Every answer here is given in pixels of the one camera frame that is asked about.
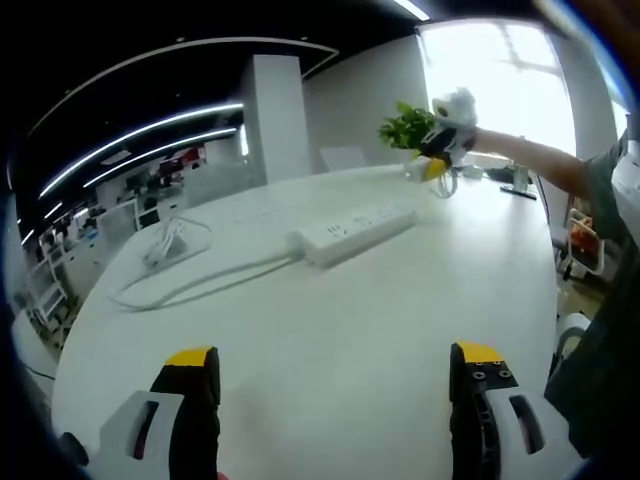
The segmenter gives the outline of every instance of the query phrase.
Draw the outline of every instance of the white power strip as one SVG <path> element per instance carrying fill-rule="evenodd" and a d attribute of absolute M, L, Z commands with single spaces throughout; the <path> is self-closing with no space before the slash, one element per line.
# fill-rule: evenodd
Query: white power strip
<path fill-rule="evenodd" d="M 416 213 L 411 209 L 376 206 L 293 232 L 289 241 L 310 262 L 327 266 L 388 240 L 415 223 Z"/>

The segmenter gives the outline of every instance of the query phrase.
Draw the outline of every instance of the desk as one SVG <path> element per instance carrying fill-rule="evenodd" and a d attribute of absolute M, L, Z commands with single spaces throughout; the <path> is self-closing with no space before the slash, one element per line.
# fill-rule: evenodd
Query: desk
<path fill-rule="evenodd" d="M 214 231 L 212 248 L 143 282 L 141 302 L 266 257 L 294 228 L 361 205 L 411 204 L 420 223 L 331 269 L 298 262 L 154 312 L 124 312 L 105 298 L 130 278 L 152 229 L 136 233 L 69 335 L 54 428 L 95 450 L 103 422 L 150 387 L 171 354 L 213 344 L 222 369 L 219 466 L 230 478 L 450 478 L 451 343 L 492 345 L 520 385 L 542 393 L 556 278 L 539 201 L 501 193 L 487 179 L 461 179 L 448 200 L 429 189 L 407 182 L 400 167 L 366 168 L 188 210 Z"/>

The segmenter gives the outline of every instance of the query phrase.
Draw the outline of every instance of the black ceiling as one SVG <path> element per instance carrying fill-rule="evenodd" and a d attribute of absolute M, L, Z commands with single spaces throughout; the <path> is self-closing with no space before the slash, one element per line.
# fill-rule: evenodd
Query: black ceiling
<path fill-rule="evenodd" d="M 463 4 L 466 0 L 455 0 Z M 413 0 L 432 18 L 449 15 L 439 2 Z M 462 6 L 461 14 L 486 11 Z M 9 104 L 13 157 L 11 178 L 23 218 L 42 218 L 58 200 L 73 202 L 82 184 L 105 171 L 100 160 L 38 201 L 42 188 L 66 166 L 140 126 L 190 109 L 239 100 L 239 80 L 256 53 L 297 55 L 309 70 L 327 53 L 300 46 L 233 43 L 182 48 L 132 63 L 88 85 L 34 125 L 70 91 L 110 67 L 177 43 L 220 37 L 304 40 L 340 51 L 333 63 L 411 34 L 419 21 L 391 0 L 240 0 L 171 2 L 146 6 L 105 2 L 90 11 L 56 4 L 52 12 L 16 17 L 5 44 L 13 83 Z M 242 123 L 241 114 L 207 117 L 125 143 L 143 153 L 212 128 Z"/>

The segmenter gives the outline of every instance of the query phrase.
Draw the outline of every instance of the window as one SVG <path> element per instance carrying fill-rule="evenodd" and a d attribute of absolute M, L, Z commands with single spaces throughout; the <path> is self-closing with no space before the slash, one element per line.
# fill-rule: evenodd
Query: window
<path fill-rule="evenodd" d="M 478 125 L 575 154 L 562 70 L 544 31 L 523 22 L 463 20 L 421 32 L 429 98 L 468 88 Z"/>

